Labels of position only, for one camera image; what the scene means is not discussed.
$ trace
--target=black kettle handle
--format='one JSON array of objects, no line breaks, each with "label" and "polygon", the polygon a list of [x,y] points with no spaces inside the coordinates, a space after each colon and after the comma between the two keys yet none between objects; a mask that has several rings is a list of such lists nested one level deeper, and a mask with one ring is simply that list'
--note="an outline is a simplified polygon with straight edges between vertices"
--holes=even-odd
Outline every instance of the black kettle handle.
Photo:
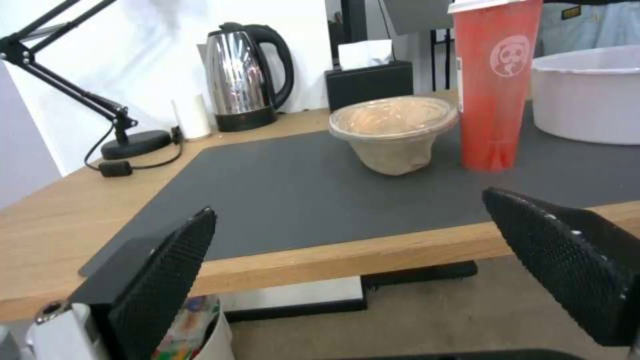
[{"label": "black kettle handle", "polygon": [[291,58],[291,52],[289,51],[289,47],[284,39],[278,34],[274,29],[271,29],[266,25],[245,25],[244,29],[249,36],[256,42],[258,46],[261,43],[267,42],[269,44],[273,44],[278,51],[278,57],[280,57],[280,61],[282,61],[282,65],[284,66],[284,85],[277,93],[273,88],[273,82],[271,80],[271,73],[269,70],[269,65],[267,65],[266,61],[264,63],[265,70],[267,74],[265,74],[266,78],[269,79],[269,86],[271,87],[271,93],[273,94],[273,107],[274,109],[278,109],[281,107],[284,102],[287,100],[289,95],[291,94],[291,90],[293,90],[293,60]]}]

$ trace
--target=clothing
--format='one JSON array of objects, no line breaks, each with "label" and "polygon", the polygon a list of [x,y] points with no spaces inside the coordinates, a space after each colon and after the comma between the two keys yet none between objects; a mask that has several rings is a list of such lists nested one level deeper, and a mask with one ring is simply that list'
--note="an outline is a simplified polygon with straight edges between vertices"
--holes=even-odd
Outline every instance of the clothing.
[{"label": "clothing", "polygon": [[[572,16],[567,9],[580,7]],[[640,2],[607,5],[545,3],[537,56],[619,45],[640,45]]]}]

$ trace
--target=white roll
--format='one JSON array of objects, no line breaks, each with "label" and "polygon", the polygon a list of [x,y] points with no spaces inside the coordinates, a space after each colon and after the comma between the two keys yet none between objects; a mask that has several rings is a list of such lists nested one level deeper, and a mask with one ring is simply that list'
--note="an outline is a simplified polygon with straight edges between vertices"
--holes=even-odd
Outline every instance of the white roll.
[{"label": "white roll", "polygon": [[211,135],[211,125],[202,94],[177,96],[171,100],[171,104],[185,139],[197,140]]}]

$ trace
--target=paper bowl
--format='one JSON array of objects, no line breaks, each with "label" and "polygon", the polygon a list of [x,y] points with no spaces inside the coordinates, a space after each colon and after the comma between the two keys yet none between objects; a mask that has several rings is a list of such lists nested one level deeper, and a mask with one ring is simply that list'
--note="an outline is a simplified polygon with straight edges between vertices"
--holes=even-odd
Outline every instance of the paper bowl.
[{"label": "paper bowl", "polygon": [[371,170],[398,176],[428,165],[435,138],[457,120],[457,109],[446,101],[401,96],[339,109],[329,131],[347,140]]}]

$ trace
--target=tissue box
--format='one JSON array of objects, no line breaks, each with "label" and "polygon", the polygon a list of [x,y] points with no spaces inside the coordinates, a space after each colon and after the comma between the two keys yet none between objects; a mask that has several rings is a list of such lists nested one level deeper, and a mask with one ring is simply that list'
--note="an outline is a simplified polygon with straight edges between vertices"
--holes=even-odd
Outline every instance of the tissue box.
[{"label": "tissue box", "polygon": [[413,95],[413,66],[410,61],[353,70],[324,73],[331,112],[358,102],[384,97]]}]

